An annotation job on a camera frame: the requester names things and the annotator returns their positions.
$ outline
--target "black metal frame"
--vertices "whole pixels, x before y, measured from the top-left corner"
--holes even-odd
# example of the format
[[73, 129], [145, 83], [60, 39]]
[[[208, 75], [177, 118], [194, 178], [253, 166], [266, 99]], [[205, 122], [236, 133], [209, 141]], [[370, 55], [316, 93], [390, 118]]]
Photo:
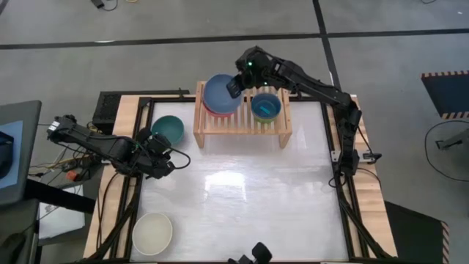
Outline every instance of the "black metal frame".
[[[136, 129], [140, 128], [141, 118], [142, 118], [144, 107], [149, 108], [148, 116], [147, 116], [147, 124], [146, 124], [146, 126], [149, 127], [149, 126], [151, 126], [151, 120], [152, 120], [152, 116], [154, 114], [155, 104], [156, 103], [195, 103], [195, 101], [196, 101], [195, 97], [185, 97], [184, 95], [180, 95], [178, 98], [140, 98], [139, 109], [137, 110], [137, 115], [136, 115], [136, 123], [134, 125], [134, 132], [133, 132], [134, 135], [138, 132], [138, 130], [136, 130]], [[309, 97], [309, 96], [297, 95], [297, 96], [294, 96], [294, 97], [290, 97], [290, 101], [291, 102], [317, 102], [317, 99], [313, 98], [313, 97]], [[325, 132], [326, 132], [326, 137], [327, 137], [327, 140], [328, 140], [329, 150], [333, 151], [334, 146], [333, 146], [332, 132], [331, 132], [331, 129], [330, 129], [330, 122], [329, 122], [329, 118], [328, 118], [328, 110], [327, 110], [326, 105], [324, 103], [321, 103], [321, 110], [322, 110], [322, 117], [323, 117], [323, 121], [324, 121]], [[334, 163], [332, 163], [332, 161], [331, 161], [331, 166], [333, 167], [334, 175], [337, 176], [337, 174], [339, 172], [335, 169]], [[335, 184], [336, 184], [336, 186], [338, 186], [338, 188], [336, 189], [337, 198], [340, 199], [339, 194], [340, 194], [340, 192], [343, 191], [343, 189], [341, 187], [339, 177], [334, 177], [334, 178], [335, 178]], [[346, 180], [347, 180], [347, 183], [349, 183], [349, 186], [350, 186], [349, 190], [350, 190], [350, 197], [352, 198], [352, 206], [353, 206], [353, 209], [355, 210], [355, 213], [357, 213], [356, 210], [358, 209], [358, 199], [356, 197], [355, 189], [352, 188], [352, 186], [354, 187], [353, 178], [351, 177], [351, 178], [346, 179]], [[127, 185], [124, 185], [123, 188], [122, 188], [121, 200], [119, 202], [119, 209], [120, 210], [122, 209], [122, 210], [118, 212], [118, 218], [119, 218], [119, 215], [122, 215], [123, 209], [125, 209], [125, 202], [127, 201], [129, 182], [127, 182]], [[139, 191], [141, 190], [141, 183], [142, 183], [142, 179], [140, 177], [139, 181], [136, 184], [136, 190], [137, 189]], [[342, 227], [344, 229], [344, 239], [345, 239], [345, 244], [346, 244], [346, 247], [347, 247], [347, 254], [348, 254], [349, 259], [352, 259], [352, 258], [355, 257], [355, 254], [354, 254], [354, 250], [353, 250], [352, 234], [350, 232], [350, 226], [349, 226], [347, 214], [345, 213], [345, 211], [340, 206], [339, 206], [339, 208], [340, 208], [340, 214], [341, 214]], [[126, 244], [125, 244], [124, 259], [126, 259], [126, 260], [130, 259], [130, 250], [132, 248], [131, 230], [132, 230], [133, 226], [136, 223], [137, 213], [138, 213], [137, 211], [134, 212], [131, 219], [130, 219], [130, 224], [129, 224], [129, 229], [128, 229], [128, 237], [127, 237], [127, 240], [125, 241]], [[357, 216], [361, 221], [359, 211], [357, 213]], [[118, 243], [119, 243], [118, 240], [114, 242], [113, 248], [115, 247], [116, 250], [111, 251], [111, 253], [114, 253], [114, 255], [110, 255], [110, 257], [116, 257], [115, 253], [117, 252]]]

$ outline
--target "green bowl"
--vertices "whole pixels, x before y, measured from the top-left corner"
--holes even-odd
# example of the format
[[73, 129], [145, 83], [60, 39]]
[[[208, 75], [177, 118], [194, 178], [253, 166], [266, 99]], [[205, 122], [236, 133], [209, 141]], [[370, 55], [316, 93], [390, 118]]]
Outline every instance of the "green bowl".
[[175, 145], [184, 137], [184, 124], [175, 116], [160, 117], [152, 126], [152, 134], [156, 133], [165, 136], [171, 145]]

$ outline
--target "wooden table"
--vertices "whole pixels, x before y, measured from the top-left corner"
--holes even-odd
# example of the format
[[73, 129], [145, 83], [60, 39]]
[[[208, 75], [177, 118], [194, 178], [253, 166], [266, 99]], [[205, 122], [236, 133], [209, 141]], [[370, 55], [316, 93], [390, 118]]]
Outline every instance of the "wooden table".
[[[123, 95], [120, 100], [119, 110], [117, 112], [116, 122], [114, 125], [113, 134], [120, 136], [132, 136], [133, 126], [135, 124], [135, 118], [137, 114], [137, 108], [139, 104], [140, 97], [154, 97], [154, 98], [178, 98], [179, 95]], [[147, 112], [142, 114], [141, 126], [144, 127], [147, 119]], [[333, 143], [335, 149], [340, 149], [339, 140], [337, 139], [337, 130], [333, 118], [332, 108], [328, 107], [328, 116], [330, 120], [330, 129], [333, 135]], [[366, 129], [363, 123], [363, 119], [360, 123], [361, 130], [366, 137]], [[356, 136], [355, 147], [358, 150], [366, 150], [366, 144], [361, 138], [360, 134]], [[376, 173], [374, 165], [359, 164], [360, 168], [368, 169]], [[104, 191], [112, 176], [115, 174], [115, 170], [112, 166], [107, 166], [103, 171], [103, 176], [101, 178], [99, 196], [100, 201], [103, 201]], [[391, 228], [389, 226], [388, 215], [386, 213], [383, 196], [381, 194], [381, 188], [378, 180], [374, 175], [369, 174], [363, 170], [358, 170], [354, 176], [355, 181], [355, 190], [358, 197], [358, 204], [361, 211], [361, 217], [364, 225], [368, 231], [372, 234], [373, 238], [382, 246], [382, 248], [387, 251], [387, 253], [396, 256], [396, 247], [394, 246], [394, 240], [391, 233]], [[103, 214], [102, 221], [102, 234], [103, 240], [108, 236], [117, 217], [117, 208], [119, 207], [119, 200], [121, 197], [122, 186], [124, 182], [124, 177], [117, 176], [114, 181], [111, 183], [108, 194], [106, 197], [105, 204], [105, 213]], [[135, 185], [135, 179], [132, 179], [130, 186]], [[133, 193], [133, 187], [130, 187], [128, 202]], [[89, 228], [88, 239], [86, 241], [86, 247], [84, 250], [84, 257], [88, 257], [96, 251], [96, 239], [97, 239], [97, 230], [98, 230], [98, 217], [97, 217], [97, 207], [95, 207], [95, 212], [93, 213], [92, 223]], [[352, 243], [355, 250], [355, 256], [361, 256], [360, 246], [358, 243], [358, 234], [353, 223], [350, 222], [350, 229], [352, 233]], [[128, 233], [128, 222], [122, 228], [120, 235], [120, 243], [117, 250], [117, 257], [124, 256], [125, 250], [125, 241]]]

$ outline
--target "wooden dish rack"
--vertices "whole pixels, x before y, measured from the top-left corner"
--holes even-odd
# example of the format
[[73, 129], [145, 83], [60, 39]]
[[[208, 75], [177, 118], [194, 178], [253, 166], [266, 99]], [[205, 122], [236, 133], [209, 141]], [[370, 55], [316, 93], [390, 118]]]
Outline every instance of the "wooden dish rack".
[[[292, 122], [290, 118], [290, 102], [288, 91], [273, 87], [261, 87], [244, 91], [244, 100], [241, 106], [230, 117], [214, 117], [207, 113], [202, 95], [205, 81], [197, 83], [196, 108], [193, 118], [193, 135], [200, 148], [204, 147], [205, 135], [278, 135], [280, 148], [284, 148], [292, 135]], [[251, 113], [251, 99], [260, 92], [277, 94], [281, 101], [280, 114], [270, 124], [262, 124], [254, 120]]]

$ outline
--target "gray floor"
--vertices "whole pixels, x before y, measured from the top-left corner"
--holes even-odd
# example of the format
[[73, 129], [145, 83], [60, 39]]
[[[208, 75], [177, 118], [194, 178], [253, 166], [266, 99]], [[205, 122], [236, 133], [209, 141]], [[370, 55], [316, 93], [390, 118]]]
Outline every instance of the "gray floor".
[[[469, 27], [469, 3], [438, 0], [320, 1], [328, 32]], [[233, 34], [318, 32], [311, 1], [123, 0], [114, 12], [89, 1], [10, 0], [0, 15], [0, 44], [135, 40]], [[466, 263], [469, 183], [441, 177], [426, 163], [424, 135], [441, 121], [420, 74], [469, 69], [468, 34], [330, 40], [344, 91], [358, 94], [384, 198], [449, 223], [451, 263]], [[296, 61], [330, 83], [320, 40], [138, 45], [0, 51], [0, 103], [39, 99], [41, 122], [74, 114], [91, 120], [99, 91], [194, 91], [198, 80], [235, 73], [244, 49], [260, 45]], [[463, 129], [449, 125], [430, 136], [430, 157], [454, 177], [469, 180], [469, 146], [438, 152], [433, 141]], [[33, 164], [51, 161], [60, 148], [40, 128]], [[81, 257], [85, 239], [44, 248], [42, 263]]]

